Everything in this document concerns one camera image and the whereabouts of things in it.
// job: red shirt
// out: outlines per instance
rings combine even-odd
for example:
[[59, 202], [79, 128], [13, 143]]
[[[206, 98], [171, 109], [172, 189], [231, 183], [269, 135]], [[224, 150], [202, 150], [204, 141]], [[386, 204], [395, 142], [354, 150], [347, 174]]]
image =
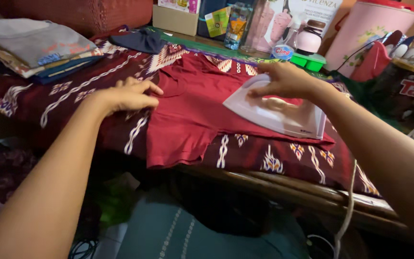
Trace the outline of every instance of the red shirt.
[[[236, 62], [231, 70], [236, 71]], [[234, 133], [321, 145], [333, 139], [299, 139], [258, 126], [223, 106], [245, 81], [247, 74], [222, 72], [204, 55], [184, 54], [159, 71], [158, 86], [164, 91], [151, 114], [147, 131], [147, 167], [170, 167], [200, 162], [216, 135]]]

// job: white iron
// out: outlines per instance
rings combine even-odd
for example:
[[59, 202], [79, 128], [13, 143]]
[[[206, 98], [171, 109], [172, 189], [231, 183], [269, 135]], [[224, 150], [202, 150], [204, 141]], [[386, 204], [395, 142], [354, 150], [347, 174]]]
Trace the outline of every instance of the white iron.
[[313, 103], [303, 100], [299, 106], [279, 98], [251, 98], [249, 90], [266, 86], [267, 74], [250, 78], [224, 101], [223, 105], [241, 117], [273, 131], [298, 138], [321, 140], [325, 113]]

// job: red lid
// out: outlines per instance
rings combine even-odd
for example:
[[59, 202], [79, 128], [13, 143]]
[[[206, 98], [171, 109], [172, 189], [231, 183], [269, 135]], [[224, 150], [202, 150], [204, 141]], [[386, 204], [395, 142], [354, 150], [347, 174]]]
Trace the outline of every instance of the red lid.
[[388, 6], [388, 7], [397, 8], [397, 9], [408, 9], [414, 12], [414, 5], [409, 5], [406, 3], [397, 2], [393, 0], [358, 0], [358, 2]]

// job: folded gray shirt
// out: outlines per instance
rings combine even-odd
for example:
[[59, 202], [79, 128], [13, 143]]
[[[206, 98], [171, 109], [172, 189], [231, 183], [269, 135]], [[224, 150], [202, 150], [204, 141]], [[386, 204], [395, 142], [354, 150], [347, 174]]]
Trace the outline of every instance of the folded gray shirt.
[[74, 30], [50, 21], [0, 19], [0, 47], [30, 68], [97, 48]]

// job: left hand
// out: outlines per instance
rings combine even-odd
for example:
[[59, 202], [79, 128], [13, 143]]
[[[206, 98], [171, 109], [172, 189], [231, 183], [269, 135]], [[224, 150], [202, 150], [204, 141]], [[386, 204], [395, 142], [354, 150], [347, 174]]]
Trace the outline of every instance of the left hand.
[[139, 81], [128, 77], [125, 81], [116, 82], [115, 87], [96, 91], [91, 97], [105, 102], [108, 115], [117, 111], [156, 108], [159, 105], [158, 99], [143, 93], [148, 89], [158, 95], [164, 94], [162, 89], [149, 80]]

